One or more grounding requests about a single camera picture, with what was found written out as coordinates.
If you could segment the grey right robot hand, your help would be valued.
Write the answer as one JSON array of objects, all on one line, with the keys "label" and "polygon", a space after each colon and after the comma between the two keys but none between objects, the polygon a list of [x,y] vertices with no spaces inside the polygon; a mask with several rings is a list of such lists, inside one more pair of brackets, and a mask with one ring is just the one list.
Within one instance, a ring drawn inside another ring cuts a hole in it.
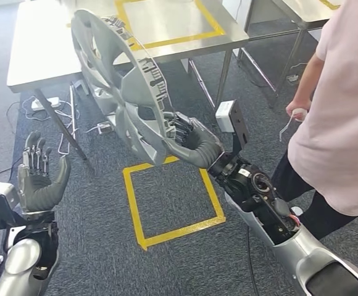
[{"label": "grey right robot hand", "polygon": [[181,112],[165,112],[165,119],[176,128],[174,139],[165,139],[170,154],[195,167],[208,169],[224,151],[221,142],[202,122]]}]

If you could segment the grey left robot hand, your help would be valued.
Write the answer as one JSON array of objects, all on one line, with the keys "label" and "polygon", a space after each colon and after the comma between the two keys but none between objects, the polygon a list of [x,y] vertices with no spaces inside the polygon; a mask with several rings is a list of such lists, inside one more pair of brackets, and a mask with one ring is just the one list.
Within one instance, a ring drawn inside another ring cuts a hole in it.
[{"label": "grey left robot hand", "polygon": [[55,180],[49,176],[50,148],[39,131],[32,131],[25,140],[22,162],[17,168],[20,203],[25,212],[49,211],[58,205],[68,184],[71,164],[61,156]]}]

